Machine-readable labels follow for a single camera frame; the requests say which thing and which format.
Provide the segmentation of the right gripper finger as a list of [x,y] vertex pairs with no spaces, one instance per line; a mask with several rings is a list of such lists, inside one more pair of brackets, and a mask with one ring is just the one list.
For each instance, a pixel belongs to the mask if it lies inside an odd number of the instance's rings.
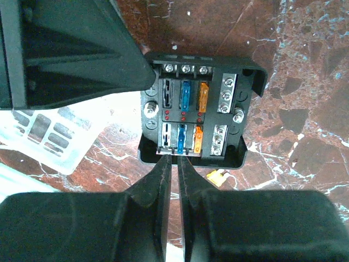
[[315,190],[219,190],[178,159],[185,261],[348,261],[348,232]]
[[164,261],[172,158],[119,193],[17,193],[1,203],[1,261]]

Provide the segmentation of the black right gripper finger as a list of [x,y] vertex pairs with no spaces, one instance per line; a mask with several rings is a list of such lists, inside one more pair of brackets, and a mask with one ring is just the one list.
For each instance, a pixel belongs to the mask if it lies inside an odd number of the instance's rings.
[[1,109],[54,109],[154,80],[115,1],[1,1]]

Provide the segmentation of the small yellow fuse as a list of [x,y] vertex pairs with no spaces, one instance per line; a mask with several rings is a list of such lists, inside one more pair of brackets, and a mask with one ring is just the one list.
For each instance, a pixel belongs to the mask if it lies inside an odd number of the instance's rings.
[[230,174],[226,170],[218,169],[207,174],[206,178],[216,187],[221,187],[229,176]]

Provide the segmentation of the black fuse box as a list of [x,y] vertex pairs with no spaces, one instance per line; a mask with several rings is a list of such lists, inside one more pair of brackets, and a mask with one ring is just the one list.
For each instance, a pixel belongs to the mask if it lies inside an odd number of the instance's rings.
[[155,80],[141,92],[139,160],[185,156],[197,167],[241,168],[250,102],[263,95],[267,71],[251,58],[150,52],[146,60]]

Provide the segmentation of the clear plastic fuse box cover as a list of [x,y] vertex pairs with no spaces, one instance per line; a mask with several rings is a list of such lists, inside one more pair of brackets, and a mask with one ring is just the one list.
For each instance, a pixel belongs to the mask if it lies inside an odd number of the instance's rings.
[[140,93],[52,110],[1,112],[1,198],[22,192],[121,191],[142,171]]

